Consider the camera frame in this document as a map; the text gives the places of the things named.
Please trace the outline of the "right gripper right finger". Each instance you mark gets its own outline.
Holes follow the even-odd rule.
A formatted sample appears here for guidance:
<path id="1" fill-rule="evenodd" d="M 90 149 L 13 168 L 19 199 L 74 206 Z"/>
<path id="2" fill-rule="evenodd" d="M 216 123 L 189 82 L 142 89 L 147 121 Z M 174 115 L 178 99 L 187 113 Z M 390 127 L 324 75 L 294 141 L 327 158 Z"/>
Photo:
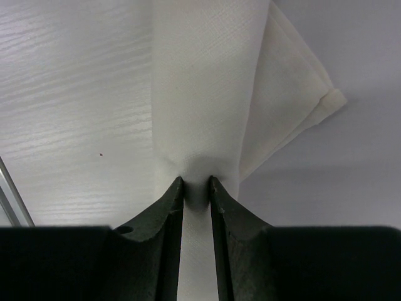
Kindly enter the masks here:
<path id="1" fill-rule="evenodd" d="M 274 227 L 209 179 L 220 300 L 399 300 L 400 231 Z"/>

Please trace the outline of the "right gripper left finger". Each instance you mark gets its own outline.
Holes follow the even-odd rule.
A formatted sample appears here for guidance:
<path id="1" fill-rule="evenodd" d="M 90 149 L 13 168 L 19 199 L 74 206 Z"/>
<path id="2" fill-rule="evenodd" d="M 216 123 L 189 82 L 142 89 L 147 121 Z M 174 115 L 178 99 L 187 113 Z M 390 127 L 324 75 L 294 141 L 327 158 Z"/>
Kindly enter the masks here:
<path id="1" fill-rule="evenodd" d="M 184 182 L 117 228 L 1 229 L 2 300 L 175 300 Z"/>

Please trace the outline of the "white cloth napkin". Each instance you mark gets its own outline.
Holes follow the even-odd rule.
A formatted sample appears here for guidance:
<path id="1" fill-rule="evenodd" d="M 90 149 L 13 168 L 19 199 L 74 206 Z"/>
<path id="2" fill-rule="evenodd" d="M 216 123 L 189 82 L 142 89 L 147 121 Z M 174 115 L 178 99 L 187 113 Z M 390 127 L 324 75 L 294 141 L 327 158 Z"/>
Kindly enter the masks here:
<path id="1" fill-rule="evenodd" d="M 177 298 L 217 300 L 207 180 L 241 181 L 346 98 L 272 1 L 154 1 L 156 198 L 185 182 Z"/>

